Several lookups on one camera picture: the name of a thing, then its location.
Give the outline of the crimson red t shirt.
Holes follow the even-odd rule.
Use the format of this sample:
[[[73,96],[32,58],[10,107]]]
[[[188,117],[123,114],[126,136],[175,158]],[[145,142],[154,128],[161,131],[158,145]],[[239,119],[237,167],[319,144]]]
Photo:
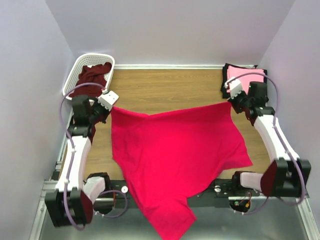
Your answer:
[[[129,192],[164,240],[195,222],[189,197],[222,171],[252,165],[228,102],[151,115],[114,107],[111,142]]]

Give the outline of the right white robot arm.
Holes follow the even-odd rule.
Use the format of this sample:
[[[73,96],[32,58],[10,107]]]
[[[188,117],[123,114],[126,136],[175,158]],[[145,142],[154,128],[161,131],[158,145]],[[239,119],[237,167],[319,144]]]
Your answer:
[[[241,196],[248,189],[254,189],[266,197],[304,199],[311,164],[292,149],[280,128],[274,108],[267,106],[266,83],[252,81],[245,91],[239,79],[230,79],[224,87],[230,94],[228,102],[237,114],[245,114],[259,133],[270,158],[270,165],[264,173],[235,172],[230,191]]]

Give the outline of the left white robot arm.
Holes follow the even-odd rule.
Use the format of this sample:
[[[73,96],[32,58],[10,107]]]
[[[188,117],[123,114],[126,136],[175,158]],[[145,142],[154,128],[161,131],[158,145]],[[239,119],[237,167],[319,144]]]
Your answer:
[[[109,91],[99,97],[78,95],[72,98],[73,116],[67,127],[67,153],[54,191],[45,196],[54,227],[74,226],[82,230],[91,223],[94,203],[110,194],[106,172],[91,174],[84,180],[84,168],[95,136],[96,123],[105,123],[119,96]]]

